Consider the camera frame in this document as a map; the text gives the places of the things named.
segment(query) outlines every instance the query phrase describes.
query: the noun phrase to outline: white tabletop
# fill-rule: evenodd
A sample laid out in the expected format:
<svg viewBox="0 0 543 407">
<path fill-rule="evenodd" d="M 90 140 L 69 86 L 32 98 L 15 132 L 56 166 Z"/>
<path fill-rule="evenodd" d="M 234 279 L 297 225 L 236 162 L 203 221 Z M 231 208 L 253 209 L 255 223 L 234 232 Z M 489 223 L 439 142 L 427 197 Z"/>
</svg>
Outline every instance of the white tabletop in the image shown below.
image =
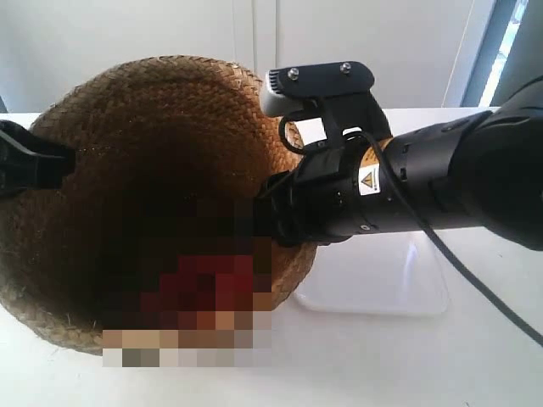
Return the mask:
<svg viewBox="0 0 543 407">
<path fill-rule="evenodd" d="M 399 134 L 474 111 L 386 113 Z M 0 114 L 23 125 L 35 117 Z M 479 228 L 440 234 L 543 331 L 543 254 Z M 364 256 L 363 237 L 353 256 Z M 539 407 L 543 349 L 443 264 L 451 301 L 434 318 L 318 313 L 290 298 L 274 312 L 274 367 L 266 369 L 103 368 L 101 358 L 50 345 L 0 309 L 3 405 Z"/>
</svg>

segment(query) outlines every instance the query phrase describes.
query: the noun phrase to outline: screw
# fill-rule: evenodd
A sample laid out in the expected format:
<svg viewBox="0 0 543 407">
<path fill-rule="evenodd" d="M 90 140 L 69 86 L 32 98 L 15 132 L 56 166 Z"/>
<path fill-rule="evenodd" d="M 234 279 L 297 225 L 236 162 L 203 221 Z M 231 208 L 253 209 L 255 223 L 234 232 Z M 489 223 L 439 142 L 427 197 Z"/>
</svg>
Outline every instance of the screw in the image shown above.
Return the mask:
<svg viewBox="0 0 543 407">
<path fill-rule="evenodd" d="M 341 70 L 342 74 L 348 75 L 350 73 L 350 64 L 348 62 L 343 62 L 341 67 L 339 67 L 339 70 Z"/>
<path fill-rule="evenodd" d="M 298 70 L 298 68 L 291 68 L 291 69 L 288 71 L 288 78 L 289 78 L 291 81 L 297 81 L 297 80 L 298 80 L 298 76 L 299 76 L 299 70 Z"/>
</svg>

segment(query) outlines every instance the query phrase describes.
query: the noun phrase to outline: warning label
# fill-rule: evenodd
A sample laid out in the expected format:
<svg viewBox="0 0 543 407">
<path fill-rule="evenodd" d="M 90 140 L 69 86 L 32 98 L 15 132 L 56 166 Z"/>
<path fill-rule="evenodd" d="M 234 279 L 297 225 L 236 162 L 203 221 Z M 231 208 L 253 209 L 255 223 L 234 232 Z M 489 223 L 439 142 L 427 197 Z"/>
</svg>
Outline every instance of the warning label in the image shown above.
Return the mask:
<svg viewBox="0 0 543 407">
<path fill-rule="evenodd" d="M 379 142 L 379 146 L 381 146 L 381 149 L 384 150 L 389 145 L 389 143 L 394 140 L 392 137 L 387 138 L 386 140 L 381 140 Z M 379 160 L 377 159 L 377 155 L 375 155 L 375 152 L 373 151 L 373 148 L 369 148 L 366 153 L 364 154 L 364 157 L 362 158 L 362 161 L 360 162 L 360 167 L 367 167 L 368 165 L 375 165 L 379 164 Z"/>
<path fill-rule="evenodd" d="M 358 170 L 358 190 L 360 195 L 372 195 L 381 192 L 379 164 L 368 165 Z"/>
</svg>

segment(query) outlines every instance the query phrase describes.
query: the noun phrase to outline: white table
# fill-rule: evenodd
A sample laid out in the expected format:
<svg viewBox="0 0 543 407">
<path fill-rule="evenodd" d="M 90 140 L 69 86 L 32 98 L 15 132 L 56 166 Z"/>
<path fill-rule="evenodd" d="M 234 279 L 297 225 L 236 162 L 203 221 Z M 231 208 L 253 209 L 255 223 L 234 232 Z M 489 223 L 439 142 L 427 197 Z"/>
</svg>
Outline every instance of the white table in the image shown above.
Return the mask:
<svg viewBox="0 0 543 407">
<path fill-rule="evenodd" d="M 393 109 L 394 134 L 476 109 Z M 0 114 L 29 125 L 34 114 Z M 475 274 L 543 331 L 543 254 L 482 229 L 444 231 Z M 361 251 L 353 253 L 360 256 Z M 543 404 L 543 349 L 444 263 L 451 303 L 434 318 L 274 313 L 267 369 L 109 369 L 37 338 L 0 309 L 3 405 L 337 405 L 498 407 Z"/>
</svg>

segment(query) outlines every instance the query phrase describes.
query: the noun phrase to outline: woven basket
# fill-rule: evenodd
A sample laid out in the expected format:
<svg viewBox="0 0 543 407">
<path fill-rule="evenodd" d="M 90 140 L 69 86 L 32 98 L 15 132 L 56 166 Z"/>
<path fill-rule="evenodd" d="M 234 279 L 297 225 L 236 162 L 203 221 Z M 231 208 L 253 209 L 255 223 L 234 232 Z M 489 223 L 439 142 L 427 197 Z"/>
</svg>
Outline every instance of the woven basket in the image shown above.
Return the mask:
<svg viewBox="0 0 543 407">
<path fill-rule="evenodd" d="M 131 290 L 113 282 L 117 270 L 164 270 L 180 242 L 191 253 L 220 251 L 229 237 L 190 203 L 236 210 L 228 205 L 296 166 L 277 120 L 259 109 L 259 88 L 236 64 L 151 58 L 105 71 L 42 114 L 31 131 L 75 148 L 76 172 L 59 191 L 0 202 L 3 306 L 51 343 L 101 354 L 102 291 Z M 316 247 L 259 245 L 275 308 L 309 271 Z"/>
</svg>

